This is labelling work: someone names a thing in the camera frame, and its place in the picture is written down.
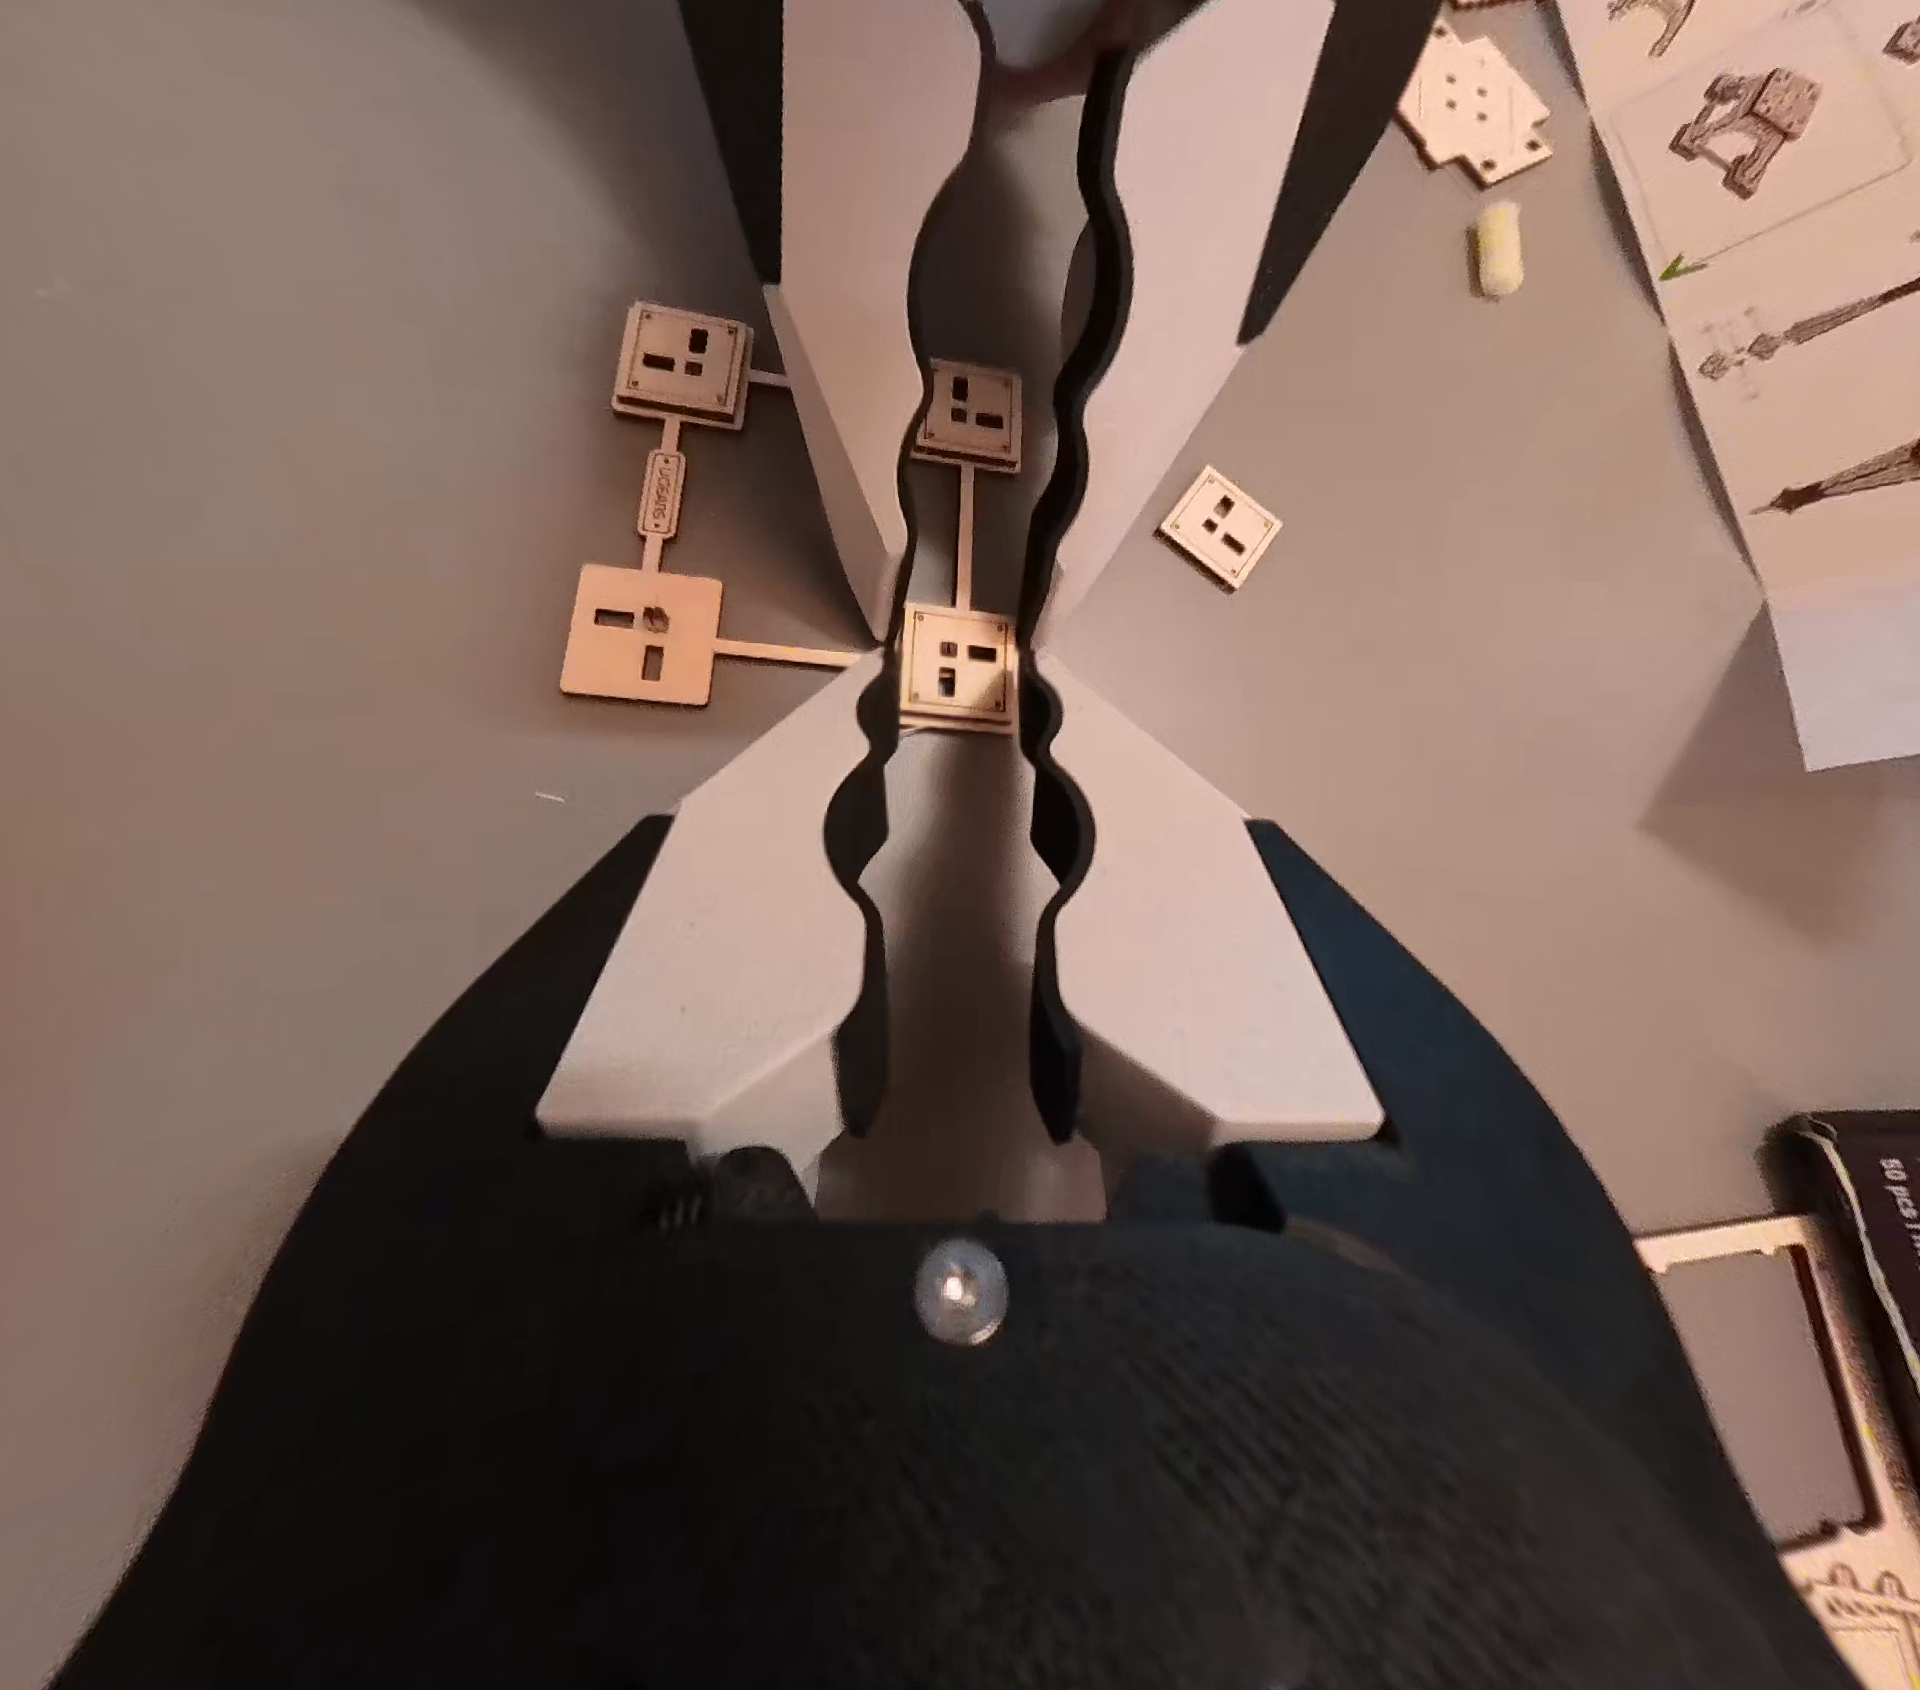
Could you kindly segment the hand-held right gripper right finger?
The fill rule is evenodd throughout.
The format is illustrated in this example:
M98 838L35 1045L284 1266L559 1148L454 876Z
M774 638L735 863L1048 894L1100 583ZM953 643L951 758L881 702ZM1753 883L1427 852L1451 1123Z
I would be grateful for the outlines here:
M1029 1073L1066 1145L1353 1145L1385 1123L1250 817L1055 656L1019 675Z

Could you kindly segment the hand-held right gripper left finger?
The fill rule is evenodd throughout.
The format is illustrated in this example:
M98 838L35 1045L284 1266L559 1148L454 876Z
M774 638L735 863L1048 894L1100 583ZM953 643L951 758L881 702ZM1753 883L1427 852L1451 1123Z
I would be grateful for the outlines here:
M692 791L537 1103L549 1137L831 1145L831 1038L863 983L863 916L825 817L870 743L881 653Z

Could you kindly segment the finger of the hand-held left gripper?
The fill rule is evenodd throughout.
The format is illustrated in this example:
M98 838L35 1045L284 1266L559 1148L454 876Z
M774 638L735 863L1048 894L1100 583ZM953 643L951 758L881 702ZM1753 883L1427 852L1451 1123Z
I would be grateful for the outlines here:
M1078 415L1085 477L1041 573L1051 650L1235 374L1336 0L1200 0L1115 104L1124 302Z
M878 645L908 558L900 461L927 396L912 258L971 148L978 79L981 40L960 0L782 0L778 277L764 306Z

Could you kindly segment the wooden four-square frame piece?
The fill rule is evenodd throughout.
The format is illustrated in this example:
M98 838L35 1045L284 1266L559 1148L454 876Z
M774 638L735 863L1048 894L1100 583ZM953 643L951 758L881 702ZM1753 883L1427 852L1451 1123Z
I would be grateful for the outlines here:
M774 369L760 369L755 361L745 403L756 387L783 394L790 383ZM712 576L668 573L660 566L683 520L686 455L681 451L681 436L686 425L701 424L676 415L644 415L631 421L653 421L657 425L657 442L644 459L641 495L637 502L637 540L641 554L639 564L627 568L580 568L564 638L563 694L602 702L644 702L653 708L704 708L712 694L712 668L723 658L805 671L847 671L856 664L859 656L852 650L723 638L723 586ZM984 612L973 608L975 483L995 473L927 459L916 461L956 473L953 580L951 605L945 608Z

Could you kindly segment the stepped wooden cross plate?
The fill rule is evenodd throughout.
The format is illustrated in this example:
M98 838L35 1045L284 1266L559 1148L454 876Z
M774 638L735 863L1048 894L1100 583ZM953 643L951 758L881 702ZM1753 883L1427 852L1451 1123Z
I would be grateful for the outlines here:
M1442 20L1429 25L1396 118L1432 171L1462 169L1479 191L1495 191L1551 156L1546 104L1491 40L1462 40Z

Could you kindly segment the wooden sheet with square hole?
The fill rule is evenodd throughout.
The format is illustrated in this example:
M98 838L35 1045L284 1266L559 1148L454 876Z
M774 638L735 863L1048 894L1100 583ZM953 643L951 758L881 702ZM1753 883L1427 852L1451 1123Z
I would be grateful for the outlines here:
M1642 1234L1635 1245L1661 1296L1686 1270L1743 1260L1789 1269L1860 1507L1790 1540L1764 1528L1764 1540L1857 1687L1913 1687L1918 1462L1834 1240L1813 1217L1779 1212Z

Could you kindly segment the paper instruction sheet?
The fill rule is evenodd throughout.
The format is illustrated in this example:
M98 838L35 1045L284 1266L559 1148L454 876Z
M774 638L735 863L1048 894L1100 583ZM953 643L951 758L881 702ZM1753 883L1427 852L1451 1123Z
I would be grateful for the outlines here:
M1918 0L1556 0L1809 772L1918 754Z

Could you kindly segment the purple puzzle box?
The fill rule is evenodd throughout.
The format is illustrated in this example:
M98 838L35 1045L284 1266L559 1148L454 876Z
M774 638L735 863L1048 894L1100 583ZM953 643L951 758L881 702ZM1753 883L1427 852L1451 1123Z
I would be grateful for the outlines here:
M1889 1413L1918 1461L1918 1108L1789 1118L1767 1137L1767 1166L1845 1255Z

